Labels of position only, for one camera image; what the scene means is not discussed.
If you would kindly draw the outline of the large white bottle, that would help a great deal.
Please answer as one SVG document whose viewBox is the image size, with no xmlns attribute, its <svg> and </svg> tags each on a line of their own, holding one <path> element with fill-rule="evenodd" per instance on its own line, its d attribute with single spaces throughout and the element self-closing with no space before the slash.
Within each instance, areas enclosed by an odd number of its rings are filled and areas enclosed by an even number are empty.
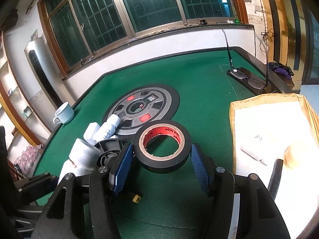
<svg viewBox="0 0 319 239">
<path fill-rule="evenodd" d="M 77 138 L 71 148 L 68 159 L 64 162 L 58 183 L 68 173 L 82 176 L 92 173 L 102 152 L 85 140 Z"/>
</svg>

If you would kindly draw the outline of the black marker yellow caps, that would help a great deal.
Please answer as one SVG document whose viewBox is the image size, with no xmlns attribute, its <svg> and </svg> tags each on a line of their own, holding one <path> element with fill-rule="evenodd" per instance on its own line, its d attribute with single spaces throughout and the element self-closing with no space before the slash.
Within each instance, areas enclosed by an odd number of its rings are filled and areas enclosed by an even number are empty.
<svg viewBox="0 0 319 239">
<path fill-rule="evenodd" d="M 134 197 L 133 197 L 133 199 L 132 199 L 132 201 L 133 201 L 134 203 L 139 203 L 139 202 L 141 201 L 141 199 L 142 199 L 141 196 L 139 196 L 138 194 L 135 194 Z"/>
</svg>

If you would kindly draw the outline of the black electrical tape roll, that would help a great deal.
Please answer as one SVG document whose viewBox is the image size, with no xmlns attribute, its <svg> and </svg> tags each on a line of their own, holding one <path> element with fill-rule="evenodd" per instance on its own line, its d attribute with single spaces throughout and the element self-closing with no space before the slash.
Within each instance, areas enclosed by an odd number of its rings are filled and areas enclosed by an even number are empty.
<svg viewBox="0 0 319 239">
<path fill-rule="evenodd" d="M 188 159 L 191 136 L 172 120 L 155 120 L 143 125 L 133 139 L 134 153 L 141 166 L 153 173 L 178 170 Z"/>
</svg>

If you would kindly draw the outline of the cream masking tape roll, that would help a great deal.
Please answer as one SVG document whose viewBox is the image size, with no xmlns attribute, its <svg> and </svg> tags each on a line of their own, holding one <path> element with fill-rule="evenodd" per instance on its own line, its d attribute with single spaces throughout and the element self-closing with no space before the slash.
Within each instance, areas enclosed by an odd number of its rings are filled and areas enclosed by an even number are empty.
<svg viewBox="0 0 319 239">
<path fill-rule="evenodd" d="M 297 151 L 294 145 L 290 145 L 286 149 L 284 152 L 283 161 L 284 164 L 290 169 L 294 169 L 298 166 Z"/>
</svg>

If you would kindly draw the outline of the slim white bottle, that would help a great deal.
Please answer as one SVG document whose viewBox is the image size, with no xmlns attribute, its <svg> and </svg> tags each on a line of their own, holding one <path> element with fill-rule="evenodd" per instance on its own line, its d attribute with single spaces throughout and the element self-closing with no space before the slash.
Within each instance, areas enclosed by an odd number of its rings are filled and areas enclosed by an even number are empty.
<svg viewBox="0 0 319 239">
<path fill-rule="evenodd" d="M 118 117 L 118 115 L 112 114 L 93 135 L 93 140 L 100 142 L 102 140 L 109 139 L 114 135 L 115 130 L 119 126 L 120 122 L 121 119 Z"/>
</svg>

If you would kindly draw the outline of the yellow cardboard box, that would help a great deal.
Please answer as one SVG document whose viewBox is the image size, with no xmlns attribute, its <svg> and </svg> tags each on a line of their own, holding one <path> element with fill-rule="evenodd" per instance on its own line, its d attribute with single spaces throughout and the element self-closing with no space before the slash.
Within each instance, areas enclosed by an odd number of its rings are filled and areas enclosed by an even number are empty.
<svg viewBox="0 0 319 239">
<path fill-rule="evenodd" d="M 275 203 L 291 238 L 299 238 L 318 209 L 318 115 L 305 96 L 274 93 L 233 101 L 229 120 L 233 171 L 269 184 L 274 163 L 290 145 L 298 166 L 283 164 Z"/>
</svg>

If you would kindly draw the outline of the white enamel mug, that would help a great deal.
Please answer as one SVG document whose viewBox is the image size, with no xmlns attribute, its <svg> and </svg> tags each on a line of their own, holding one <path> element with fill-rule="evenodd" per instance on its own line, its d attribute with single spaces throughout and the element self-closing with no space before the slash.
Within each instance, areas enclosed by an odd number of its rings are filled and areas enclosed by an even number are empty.
<svg viewBox="0 0 319 239">
<path fill-rule="evenodd" d="M 74 110 L 72 109 L 70 104 L 68 102 L 65 102 L 57 109 L 52 121 L 55 125 L 67 124 L 72 121 L 74 114 Z"/>
</svg>

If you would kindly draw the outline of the round grey control panel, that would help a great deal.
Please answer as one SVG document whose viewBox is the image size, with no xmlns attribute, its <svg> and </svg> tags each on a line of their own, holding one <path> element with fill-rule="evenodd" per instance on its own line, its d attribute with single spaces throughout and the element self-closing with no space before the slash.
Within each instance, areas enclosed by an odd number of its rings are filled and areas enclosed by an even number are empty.
<svg viewBox="0 0 319 239">
<path fill-rule="evenodd" d="M 165 84 L 149 84 L 130 90 L 105 112 L 105 122 L 112 114 L 121 122 L 115 135 L 124 142 L 133 140 L 136 132 L 146 123 L 155 120 L 170 120 L 179 107 L 179 94 L 175 88 Z"/>
</svg>

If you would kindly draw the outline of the black glasses tray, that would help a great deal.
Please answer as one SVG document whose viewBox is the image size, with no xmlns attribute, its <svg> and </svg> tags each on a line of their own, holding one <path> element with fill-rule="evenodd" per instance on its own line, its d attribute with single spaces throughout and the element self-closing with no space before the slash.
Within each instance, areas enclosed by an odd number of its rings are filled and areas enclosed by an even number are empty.
<svg viewBox="0 0 319 239">
<path fill-rule="evenodd" d="M 265 86 L 265 80 L 250 72 L 246 68 L 235 69 L 235 75 L 233 74 L 233 70 L 228 70 L 227 74 L 256 96 L 277 92 L 277 90 L 272 87 L 270 83 Z"/>
</svg>

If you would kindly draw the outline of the standing air conditioner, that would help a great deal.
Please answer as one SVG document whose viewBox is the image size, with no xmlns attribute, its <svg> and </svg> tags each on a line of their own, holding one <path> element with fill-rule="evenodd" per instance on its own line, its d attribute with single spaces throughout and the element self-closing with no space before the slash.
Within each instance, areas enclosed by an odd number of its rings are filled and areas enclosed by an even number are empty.
<svg viewBox="0 0 319 239">
<path fill-rule="evenodd" d="M 43 38 L 30 41 L 24 53 L 40 87 L 54 108 L 58 109 L 64 102 L 73 105 L 75 100 L 57 73 Z"/>
</svg>

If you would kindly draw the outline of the eyeglasses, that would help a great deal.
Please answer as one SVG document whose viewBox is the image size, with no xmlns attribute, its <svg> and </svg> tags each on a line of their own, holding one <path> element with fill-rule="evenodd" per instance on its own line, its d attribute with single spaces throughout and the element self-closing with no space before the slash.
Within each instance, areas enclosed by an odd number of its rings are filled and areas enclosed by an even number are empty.
<svg viewBox="0 0 319 239">
<path fill-rule="evenodd" d="M 267 88 L 268 77 L 269 77 L 269 75 L 268 75 L 268 65 L 269 65 L 268 59 L 267 59 L 267 63 L 266 63 L 265 81 L 262 81 L 262 80 L 257 79 L 256 77 L 253 77 L 251 72 L 249 72 L 249 74 L 246 74 L 242 70 L 240 70 L 239 68 L 235 68 L 233 60 L 232 60 L 232 56 L 230 53 L 230 48 L 229 48 L 226 32 L 224 29 L 222 31 L 223 31 L 225 42 L 226 42 L 226 49 L 227 49 L 228 59 L 229 59 L 229 64 L 230 64 L 230 70 L 228 71 L 228 74 L 230 74 L 234 79 L 237 79 L 238 81 L 246 83 L 247 85 L 254 88 L 255 90 L 261 91 L 261 90 L 264 90 L 265 88 Z"/>
</svg>

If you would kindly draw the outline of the purple black bag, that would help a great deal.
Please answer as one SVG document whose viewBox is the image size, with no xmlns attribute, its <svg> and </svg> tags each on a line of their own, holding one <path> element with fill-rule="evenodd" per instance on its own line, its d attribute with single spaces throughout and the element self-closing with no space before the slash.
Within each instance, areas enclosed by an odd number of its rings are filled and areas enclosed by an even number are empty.
<svg viewBox="0 0 319 239">
<path fill-rule="evenodd" d="M 277 74 L 284 76 L 286 79 L 292 80 L 294 72 L 289 66 L 277 62 L 269 62 L 269 68 Z"/>
</svg>

